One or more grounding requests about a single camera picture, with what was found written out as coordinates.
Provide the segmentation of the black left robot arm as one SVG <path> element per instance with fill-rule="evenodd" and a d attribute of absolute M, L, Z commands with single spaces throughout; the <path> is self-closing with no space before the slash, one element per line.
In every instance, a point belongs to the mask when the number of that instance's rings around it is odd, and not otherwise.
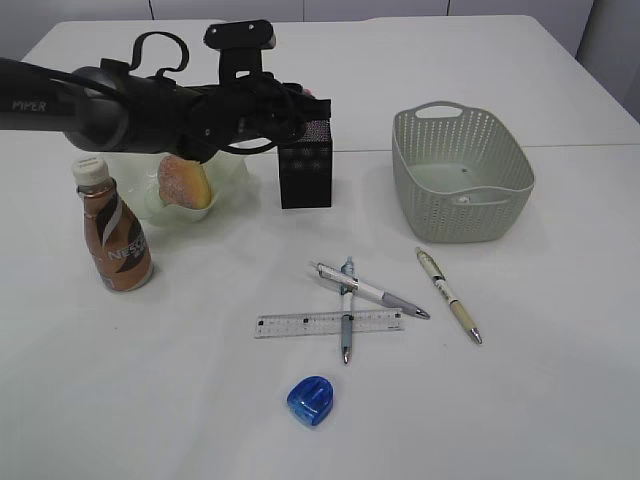
<path fill-rule="evenodd" d="M 330 116 L 329 100 L 269 73 L 185 87 L 134 76 L 109 59 L 72 73 L 1 61 L 2 129 L 61 132 L 89 152 L 170 153 L 206 163 L 219 151 L 236 152 L 238 142 L 292 144 Z"/>

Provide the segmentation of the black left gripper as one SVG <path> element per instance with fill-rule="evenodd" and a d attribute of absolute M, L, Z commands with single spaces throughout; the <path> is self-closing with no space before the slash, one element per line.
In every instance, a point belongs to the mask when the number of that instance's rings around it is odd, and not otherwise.
<path fill-rule="evenodd" d="M 185 115 L 184 157 L 200 163 L 215 153 L 262 153 L 299 140 L 310 121 L 331 119 L 331 100 L 308 96 L 297 83 L 271 75 L 227 86 L 196 87 Z"/>

